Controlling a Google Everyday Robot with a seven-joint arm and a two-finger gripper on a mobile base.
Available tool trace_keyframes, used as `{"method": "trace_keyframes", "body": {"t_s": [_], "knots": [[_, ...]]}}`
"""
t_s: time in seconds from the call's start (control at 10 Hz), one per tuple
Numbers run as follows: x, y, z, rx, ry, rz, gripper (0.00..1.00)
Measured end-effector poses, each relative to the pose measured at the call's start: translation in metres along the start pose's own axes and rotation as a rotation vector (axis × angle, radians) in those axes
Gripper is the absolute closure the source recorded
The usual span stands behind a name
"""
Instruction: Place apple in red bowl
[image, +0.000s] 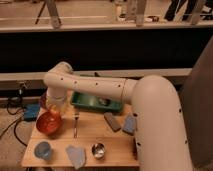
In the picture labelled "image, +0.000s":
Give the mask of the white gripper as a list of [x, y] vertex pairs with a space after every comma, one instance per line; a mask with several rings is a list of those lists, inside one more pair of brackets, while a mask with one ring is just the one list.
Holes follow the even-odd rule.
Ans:
[[46, 92], [46, 107], [51, 113], [64, 114], [67, 107], [67, 90], [48, 87]]

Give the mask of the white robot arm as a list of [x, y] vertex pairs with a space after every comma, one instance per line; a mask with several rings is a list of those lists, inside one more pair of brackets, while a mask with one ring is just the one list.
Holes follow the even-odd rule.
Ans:
[[140, 171], [193, 171], [180, 99], [166, 78], [77, 76], [69, 63], [60, 62], [43, 81], [52, 104], [62, 103], [69, 90], [129, 104], [136, 119]]

